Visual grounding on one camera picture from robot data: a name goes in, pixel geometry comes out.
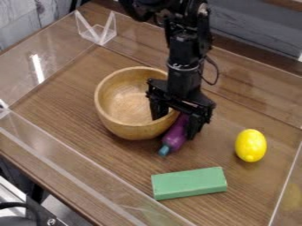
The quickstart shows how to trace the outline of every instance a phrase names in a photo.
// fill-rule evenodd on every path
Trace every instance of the green sponge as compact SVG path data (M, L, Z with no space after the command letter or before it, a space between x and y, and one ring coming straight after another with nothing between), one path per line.
M221 167L151 176L156 200L225 192L227 181Z

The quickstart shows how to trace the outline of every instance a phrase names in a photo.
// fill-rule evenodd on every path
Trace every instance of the lemon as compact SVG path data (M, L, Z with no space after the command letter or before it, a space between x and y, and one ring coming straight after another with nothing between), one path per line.
M238 157L243 161L259 161L267 151L267 140L265 135L253 129L243 130L237 136L235 150Z

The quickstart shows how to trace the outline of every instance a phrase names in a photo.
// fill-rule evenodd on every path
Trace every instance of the wooden table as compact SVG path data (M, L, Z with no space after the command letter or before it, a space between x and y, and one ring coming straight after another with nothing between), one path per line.
M108 11L99 4L87 4L80 11L91 24L106 21ZM195 225L267 225L302 140L301 73L279 70L214 48L210 56L222 69L222 78L217 86L203 86L206 95L217 102L213 122L179 153L160 158L156 155L160 139L136 142L119 139L96 116L94 92L107 74L142 64L166 69L163 31L131 19L122 20L119 15L116 18L118 37L104 47L92 46L12 106L15 113L72 149L20 122L19 135L27 138L35 150L1 136L3 157L98 225L135 225L136 219L127 213L136 216L142 209L152 213L156 204L154 207L130 206L146 199L136 189L152 196L151 175L222 166L227 192L160 203ZM56 23L55 33L60 35L67 29L71 29L68 18ZM72 51L60 41L54 47L67 56ZM214 76L209 65L206 75ZM255 128L267 136L266 158L254 164L242 162L234 154L237 134L246 128ZM120 177L136 189L128 191L124 182L120 187L110 187L107 175L111 172L112 180L120 182L116 179ZM114 197L118 205L108 207L100 194ZM138 218L154 221L148 225L160 225L155 216L150 220L143 213ZM301 215L295 214L293 219L299 225ZM162 224L175 225L168 220Z

